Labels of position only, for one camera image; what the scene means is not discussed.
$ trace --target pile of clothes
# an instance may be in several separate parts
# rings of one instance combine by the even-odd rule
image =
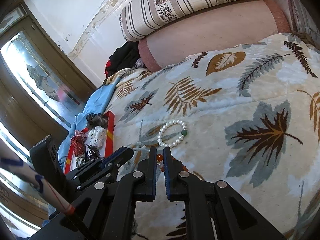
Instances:
[[[138,44],[138,41],[128,41],[121,48],[116,49],[106,64],[106,78],[124,68],[146,67],[140,58]]]

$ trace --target blue gripper pad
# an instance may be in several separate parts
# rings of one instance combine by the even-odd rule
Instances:
[[[173,160],[172,160],[171,151],[169,147],[165,147],[163,149],[163,167],[164,167],[165,192],[167,193],[167,198],[170,200],[170,197],[171,197],[170,186],[173,186],[172,176],[174,173],[174,166],[173,166]]]
[[[156,199],[156,167],[157,167],[157,149],[156,147],[150,147],[149,159],[148,159],[148,177],[152,178],[152,197]]]

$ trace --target glass door panel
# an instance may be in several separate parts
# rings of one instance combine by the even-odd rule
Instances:
[[[55,75],[36,52],[24,32],[8,41],[0,52],[27,93],[64,128],[69,130],[84,103]]]

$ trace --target white bead bracelet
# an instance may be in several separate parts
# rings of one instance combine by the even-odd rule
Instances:
[[[175,125],[175,124],[180,124],[182,126],[182,131],[181,131],[181,135],[179,136],[178,139],[176,139],[174,142],[170,143],[170,144],[166,144],[162,141],[162,136],[165,132],[165,130],[167,130],[167,128],[169,126],[172,126],[172,125]],[[158,143],[159,143],[159,146],[161,147],[176,147],[179,143],[181,143],[181,141],[183,140],[183,137],[187,135],[187,126],[186,126],[186,123],[181,121],[181,120],[173,120],[173,121],[169,121],[167,122],[164,126],[162,126],[162,128],[160,129],[160,132],[158,134]]]

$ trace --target floral wall trim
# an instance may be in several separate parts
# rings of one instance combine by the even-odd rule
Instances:
[[[90,37],[94,34],[101,23],[116,9],[118,9],[126,0],[108,0],[94,16],[92,21],[89,23],[87,28],[82,33],[74,49],[68,54],[68,57],[73,60],[75,59]]]

